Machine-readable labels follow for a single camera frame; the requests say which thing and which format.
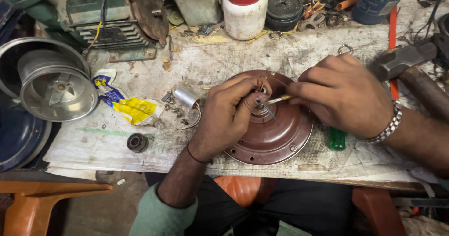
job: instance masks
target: hand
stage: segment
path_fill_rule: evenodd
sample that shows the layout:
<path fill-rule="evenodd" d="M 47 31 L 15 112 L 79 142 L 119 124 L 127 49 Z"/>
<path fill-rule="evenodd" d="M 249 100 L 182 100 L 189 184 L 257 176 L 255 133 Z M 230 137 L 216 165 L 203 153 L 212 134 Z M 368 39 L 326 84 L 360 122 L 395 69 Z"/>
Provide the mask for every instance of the hand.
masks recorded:
<path fill-rule="evenodd" d="M 393 105 L 379 81 L 349 54 L 330 55 L 289 84 L 288 93 L 324 123 L 363 138 L 380 134 Z"/>
<path fill-rule="evenodd" d="M 196 159 L 210 161 L 246 133 L 251 112 L 258 105 L 256 99 L 264 102 L 272 93 L 266 83 L 267 94 L 250 94 L 257 89 L 257 80 L 257 77 L 240 75 L 209 90 L 203 117 L 188 147 Z"/>

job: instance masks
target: hammer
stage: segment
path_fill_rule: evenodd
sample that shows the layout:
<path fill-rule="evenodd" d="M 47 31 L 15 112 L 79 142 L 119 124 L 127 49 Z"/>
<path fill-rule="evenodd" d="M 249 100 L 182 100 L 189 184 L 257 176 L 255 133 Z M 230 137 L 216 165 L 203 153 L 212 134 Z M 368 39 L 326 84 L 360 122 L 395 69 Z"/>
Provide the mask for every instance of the hammer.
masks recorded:
<path fill-rule="evenodd" d="M 449 96 L 419 66 L 436 57 L 436 46 L 406 46 L 383 55 L 368 69 L 380 82 L 399 78 L 429 113 L 449 123 Z"/>

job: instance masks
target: person's left hand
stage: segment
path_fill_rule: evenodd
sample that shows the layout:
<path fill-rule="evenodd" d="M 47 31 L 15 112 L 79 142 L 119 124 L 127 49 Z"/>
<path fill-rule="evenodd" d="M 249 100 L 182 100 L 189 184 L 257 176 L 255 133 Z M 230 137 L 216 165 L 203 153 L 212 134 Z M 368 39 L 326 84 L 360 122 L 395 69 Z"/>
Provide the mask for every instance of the person's left hand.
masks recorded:
<path fill-rule="evenodd" d="M 196 159 L 210 161 L 246 133 L 251 112 L 272 93 L 270 85 L 266 83 L 266 94 L 250 94 L 257 89 L 258 79 L 261 85 L 262 78 L 240 75 L 209 90 L 203 117 L 188 145 Z"/>

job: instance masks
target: silver chain bracelet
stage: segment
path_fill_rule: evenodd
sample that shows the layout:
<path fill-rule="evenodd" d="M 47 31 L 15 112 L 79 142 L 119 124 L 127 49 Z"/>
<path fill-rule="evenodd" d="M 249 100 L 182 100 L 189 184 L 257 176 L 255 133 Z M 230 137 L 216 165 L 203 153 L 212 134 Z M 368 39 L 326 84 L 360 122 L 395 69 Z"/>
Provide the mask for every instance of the silver chain bracelet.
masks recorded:
<path fill-rule="evenodd" d="M 388 124 L 385 130 L 382 133 L 378 134 L 376 137 L 360 140 L 368 142 L 370 144 L 377 144 L 390 137 L 390 135 L 397 129 L 399 123 L 401 123 L 402 118 L 401 108 L 402 108 L 401 103 L 399 103 L 399 101 L 397 100 L 393 100 L 393 119 L 391 120 L 390 124 Z"/>

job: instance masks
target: hammer head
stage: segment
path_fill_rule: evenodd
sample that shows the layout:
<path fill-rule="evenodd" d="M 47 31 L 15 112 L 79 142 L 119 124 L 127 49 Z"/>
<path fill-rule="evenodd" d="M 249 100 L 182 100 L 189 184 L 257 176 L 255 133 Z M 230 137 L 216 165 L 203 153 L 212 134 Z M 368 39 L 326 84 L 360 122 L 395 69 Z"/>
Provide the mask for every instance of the hammer head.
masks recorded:
<path fill-rule="evenodd" d="M 368 69 L 380 82 L 384 82 L 397 77 L 413 66 L 422 65 L 434 59 L 436 50 L 433 43 L 426 43 L 421 46 L 406 46 L 393 53 L 383 55 L 374 61 Z"/>

